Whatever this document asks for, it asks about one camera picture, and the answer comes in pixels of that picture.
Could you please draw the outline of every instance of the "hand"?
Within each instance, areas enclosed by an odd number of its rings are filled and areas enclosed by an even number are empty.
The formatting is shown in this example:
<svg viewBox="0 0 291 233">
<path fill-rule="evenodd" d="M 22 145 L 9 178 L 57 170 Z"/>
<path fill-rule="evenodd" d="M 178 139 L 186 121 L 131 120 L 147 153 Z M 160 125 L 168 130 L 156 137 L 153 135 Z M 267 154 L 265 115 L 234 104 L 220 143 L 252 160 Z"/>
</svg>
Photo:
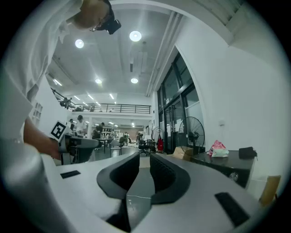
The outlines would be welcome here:
<svg viewBox="0 0 291 233">
<path fill-rule="evenodd" d="M 58 142 L 55 140 L 51 140 L 49 155 L 52 156 L 54 159 L 60 160 L 59 145 Z"/>
</svg>

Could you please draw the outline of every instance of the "standing fan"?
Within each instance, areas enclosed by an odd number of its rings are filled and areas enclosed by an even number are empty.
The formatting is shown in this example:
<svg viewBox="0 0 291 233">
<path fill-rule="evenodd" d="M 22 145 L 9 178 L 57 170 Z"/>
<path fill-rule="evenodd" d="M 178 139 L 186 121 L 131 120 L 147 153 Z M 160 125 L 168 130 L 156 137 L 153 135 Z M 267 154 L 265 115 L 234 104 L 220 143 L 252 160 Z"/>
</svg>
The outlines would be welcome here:
<svg viewBox="0 0 291 233">
<path fill-rule="evenodd" d="M 204 146 L 205 134 L 201 122 L 192 116 L 186 117 L 179 128 L 179 145 L 187 155 L 199 153 Z"/>
</svg>

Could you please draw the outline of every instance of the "white shirt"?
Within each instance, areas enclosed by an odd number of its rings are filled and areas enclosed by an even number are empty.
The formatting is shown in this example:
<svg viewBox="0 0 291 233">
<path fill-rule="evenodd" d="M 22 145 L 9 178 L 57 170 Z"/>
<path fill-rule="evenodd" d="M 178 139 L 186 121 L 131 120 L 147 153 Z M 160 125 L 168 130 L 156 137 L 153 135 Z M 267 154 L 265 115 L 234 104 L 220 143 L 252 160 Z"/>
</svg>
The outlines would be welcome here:
<svg viewBox="0 0 291 233">
<path fill-rule="evenodd" d="M 87 125 L 85 124 L 85 121 L 83 120 L 82 122 L 77 122 L 76 123 L 76 132 L 79 132 L 80 130 L 82 131 L 83 129 L 86 129 Z"/>
<path fill-rule="evenodd" d="M 66 20 L 80 12 L 83 0 L 45 0 L 20 26 L 0 63 L 0 137 L 23 140 L 39 84 L 60 38 L 69 34 Z"/>
</svg>

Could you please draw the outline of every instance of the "ceiling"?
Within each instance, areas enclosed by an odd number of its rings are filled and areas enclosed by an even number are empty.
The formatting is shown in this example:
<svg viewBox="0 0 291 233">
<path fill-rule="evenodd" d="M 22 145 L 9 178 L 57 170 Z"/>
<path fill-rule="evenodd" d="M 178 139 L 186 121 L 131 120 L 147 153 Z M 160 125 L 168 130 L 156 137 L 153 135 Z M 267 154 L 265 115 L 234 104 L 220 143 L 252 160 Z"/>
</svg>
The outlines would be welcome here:
<svg viewBox="0 0 291 233">
<path fill-rule="evenodd" d="M 70 25 L 70 35 L 58 41 L 48 68 L 49 84 L 64 96 L 96 93 L 145 94 L 164 35 L 170 11 L 142 4 L 122 4 L 114 9 L 122 27 L 113 35 L 107 31 L 80 31 Z M 129 39 L 138 30 L 139 42 Z M 82 39 L 78 49 L 75 41 Z M 131 78 L 137 78 L 137 84 Z M 62 86 L 55 85 L 52 79 Z"/>
</svg>

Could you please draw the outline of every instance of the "metal railing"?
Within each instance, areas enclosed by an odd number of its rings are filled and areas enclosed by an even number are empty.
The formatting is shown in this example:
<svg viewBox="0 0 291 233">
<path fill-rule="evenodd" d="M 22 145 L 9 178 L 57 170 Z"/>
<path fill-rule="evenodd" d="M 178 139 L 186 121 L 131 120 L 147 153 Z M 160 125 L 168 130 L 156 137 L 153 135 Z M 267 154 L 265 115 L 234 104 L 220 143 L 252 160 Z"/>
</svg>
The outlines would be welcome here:
<svg viewBox="0 0 291 233">
<path fill-rule="evenodd" d="M 64 97 L 52 89 L 56 99 L 61 104 Z M 133 105 L 133 104 L 75 104 L 70 102 L 68 109 L 71 111 L 86 112 L 119 112 L 119 113 L 142 113 L 150 114 L 151 107 L 149 105 Z"/>
<path fill-rule="evenodd" d="M 52 89 L 51 90 L 53 91 L 53 94 L 55 95 L 55 98 L 57 99 L 57 101 L 60 103 L 60 105 L 62 106 L 62 103 L 65 99 L 65 97 L 63 97 L 60 93 L 58 93 L 56 90 Z M 71 110 L 73 111 L 75 109 L 75 103 L 73 103 L 72 101 L 66 105 L 66 107 L 68 110 Z"/>
</svg>

